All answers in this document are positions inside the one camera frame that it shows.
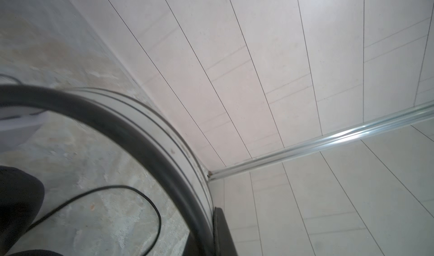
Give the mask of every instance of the gray floor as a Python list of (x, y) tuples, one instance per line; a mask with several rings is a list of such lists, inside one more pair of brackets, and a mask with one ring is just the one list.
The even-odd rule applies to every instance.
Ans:
[(434, 120), (210, 183), (240, 256), (434, 255)]

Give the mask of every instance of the black tube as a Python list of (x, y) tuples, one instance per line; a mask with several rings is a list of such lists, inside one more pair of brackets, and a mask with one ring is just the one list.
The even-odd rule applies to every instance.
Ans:
[(160, 183), (205, 255), (214, 255), (214, 237), (201, 206), (169, 161), (147, 138), (118, 116), (79, 96), (49, 88), (0, 85), (0, 107), (29, 106), (78, 120), (104, 134), (133, 156)]

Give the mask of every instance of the black cable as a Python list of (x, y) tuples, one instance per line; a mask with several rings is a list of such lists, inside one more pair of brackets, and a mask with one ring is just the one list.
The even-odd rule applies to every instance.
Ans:
[(59, 210), (61, 210), (63, 207), (65, 207), (66, 205), (70, 204), (71, 202), (76, 201), (77, 199), (80, 199), (80, 198), (82, 198), (84, 196), (87, 196), (89, 194), (92, 194), (94, 192), (98, 192), (98, 191), (102, 191), (102, 190), (107, 190), (107, 189), (111, 189), (111, 188), (125, 188), (125, 189), (129, 189), (131, 191), (136, 192), (137, 194), (139, 194), (140, 196), (142, 196), (144, 199), (146, 199), (152, 205), (152, 207), (154, 208), (155, 212), (157, 213), (157, 216), (158, 216), (158, 232), (157, 232), (157, 235), (155, 236), (155, 239), (152, 242), (152, 244), (142, 254), (142, 256), (146, 256), (151, 251), (151, 249), (155, 246), (155, 243), (157, 242), (158, 237), (160, 236), (160, 232), (161, 232), (161, 215), (160, 215), (160, 212), (158, 211), (157, 207), (155, 206), (155, 204), (152, 202), (152, 200), (150, 200), (144, 193), (140, 192), (136, 188), (133, 188), (133, 187), (127, 186), (127, 185), (107, 185), (107, 186), (95, 188), (95, 189), (89, 190), (87, 192), (84, 192), (82, 194), (79, 194), (79, 195), (73, 197), (72, 199), (69, 199), (68, 201), (62, 203), (61, 205), (57, 206), (56, 208), (54, 208), (54, 210), (52, 210), (48, 214), (44, 215), (43, 217), (41, 217), (40, 219), (38, 219), (37, 221), (35, 221), (32, 225), (30, 225), (30, 227), (27, 229), (26, 232), (28, 232), (31, 229), (33, 229), (34, 227), (38, 226), (39, 224), (41, 224), (42, 222), (44, 222), (45, 220), (47, 220), (50, 216), (54, 215), (56, 212), (58, 212)]

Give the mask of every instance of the power cord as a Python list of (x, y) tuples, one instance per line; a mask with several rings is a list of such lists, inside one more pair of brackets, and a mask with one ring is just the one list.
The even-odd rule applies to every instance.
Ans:
[(30, 225), (30, 227), (27, 229), (26, 232), (28, 232), (31, 229), (33, 229), (34, 227), (38, 226), (39, 224), (41, 224), (42, 222), (44, 222), (45, 220), (47, 220), (50, 216), (54, 215), (56, 212), (58, 212), (59, 210), (61, 210), (63, 207), (65, 207), (66, 205), (70, 204), (71, 202), (74, 202), (77, 199), (80, 199), (80, 198), (82, 198), (84, 196), (87, 196), (89, 194), (92, 194), (94, 192), (98, 192), (98, 191), (102, 191), (102, 190), (108, 190), (108, 189), (112, 189), (112, 188), (124, 188), (124, 189), (129, 189), (131, 191), (136, 192), (137, 194), (139, 194), (140, 196), (142, 196), (144, 199), (146, 199), (152, 205), (152, 207), (154, 208), (155, 212), (157, 213), (157, 216), (158, 216), (158, 232), (157, 232), (157, 235), (155, 236), (155, 239), (152, 242), (152, 244), (142, 254), (142, 256), (146, 256), (151, 251), (151, 249), (155, 246), (155, 243), (157, 242), (158, 237), (160, 236), (160, 232), (161, 232), (161, 215), (160, 215), (160, 212), (158, 211), (157, 207), (155, 206), (155, 204), (152, 202), (152, 200), (150, 200), (144, 193), (140, 192), (136, 188), (133, 188), (133, 187), (130, 187), (130, 186), (127, 186), (127, 185), (108, 185), (108, 186), (103, 186), (103, 187), (95, 188), (95, 189), (89, 190), (87, 192), (84, 192), (82, 194), (79, 194), (78, 196), (75, 196), (72, 199), (69, 199), (68, 201), (66, 201), (63, 204), (59, 205), (58, 207), (54, 208), (54, 210), (52, 210), (51, 212), (49, 212), (48, 214), (44, 215), (39, 220), (37, 220), (36, 222), (34, 222), (32, 225)]

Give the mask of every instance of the silver metal strip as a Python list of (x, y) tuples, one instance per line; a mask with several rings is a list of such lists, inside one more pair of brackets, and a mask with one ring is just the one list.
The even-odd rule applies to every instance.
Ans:
[(229, 177), (241, 172), (250, 171), (258, 167), (291, 160), (297, 157), (312, 154), (314, 152), (338, 146), (350, 141), (370, 137), (390, 130), (434, 118), (434, 101), (421, 104), (400, 112), (378, 118), (360, 126), (354, 126), (337, 133), (327, 134), (322, 137), (302, 142), (300, 144), (277, 150), (262, 156), (251, 158), (234, 166), (212, 171), (209, 181)]

